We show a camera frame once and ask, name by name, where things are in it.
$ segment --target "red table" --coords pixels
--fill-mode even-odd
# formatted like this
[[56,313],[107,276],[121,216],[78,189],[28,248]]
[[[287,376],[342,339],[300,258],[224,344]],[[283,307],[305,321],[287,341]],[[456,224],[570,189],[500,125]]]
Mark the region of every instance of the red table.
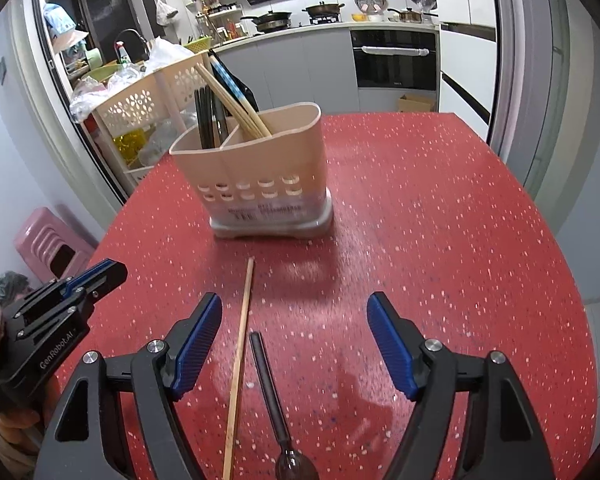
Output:
[[[537,209],[500,160],[446,114],[324,119],[333,233],[308,241],[216,240],[170,158],[117,216],[93,262],[128,267],[101,301],[82,353],[135,352],[188,317],[205,291],[224,319],[195,389],[178,405],[209,479],[222,472],[230,376],[248,256],[256,257],[250,328],[264,333],[290,431],[320,478],[381,479],[411,404],[393,388],[366,323],[384,290],[402,316],[452,350],[506,352],[544,429],[559,479],[586,462],[596,370],[567,264]],[[278,447],[250,348],[235,478],[273,478]],[[439,478],[449,478],[464,425],[458,396]],[[131,398],[123,399],[139,479],[153,475]]]

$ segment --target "oven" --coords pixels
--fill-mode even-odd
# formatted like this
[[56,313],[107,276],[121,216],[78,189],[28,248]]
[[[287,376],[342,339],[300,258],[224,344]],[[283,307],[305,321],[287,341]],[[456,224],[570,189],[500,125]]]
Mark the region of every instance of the oven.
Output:
[[351,31],[358,88],[436,91],[436,35],[416,30]]

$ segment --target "dark brown spoon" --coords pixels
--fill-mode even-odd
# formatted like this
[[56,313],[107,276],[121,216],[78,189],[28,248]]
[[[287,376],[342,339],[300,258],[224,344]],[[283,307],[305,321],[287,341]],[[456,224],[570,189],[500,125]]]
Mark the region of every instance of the dark brown spoon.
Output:
[[256,361],[264,403],[267,406],[273,432],[281,449],[280,456],[276,460],[276,478],[278,480],[319,480],[318,471],[311,460],[294,450],[291,444],[289,428],[286,426],[285,416],[282,413],[280,398],[273,382],[271,365],[260,332],[251,332],[249,341],[253,358]]

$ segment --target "pink chair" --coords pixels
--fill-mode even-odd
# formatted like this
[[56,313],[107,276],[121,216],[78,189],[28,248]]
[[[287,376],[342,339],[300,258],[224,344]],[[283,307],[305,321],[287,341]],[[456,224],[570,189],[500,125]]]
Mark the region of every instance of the pink chair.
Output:
[[46,207],[31,214],[13,244],[42,282],[77,276],[87,268],[94,251]]

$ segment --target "cardboard box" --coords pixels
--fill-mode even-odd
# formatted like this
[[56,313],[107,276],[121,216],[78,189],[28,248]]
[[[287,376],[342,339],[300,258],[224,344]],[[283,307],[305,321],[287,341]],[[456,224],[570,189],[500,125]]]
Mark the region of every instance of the cardboard box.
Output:
[[417,94],[405,94],[398,99],[399,112],[432,112],[436,100]]

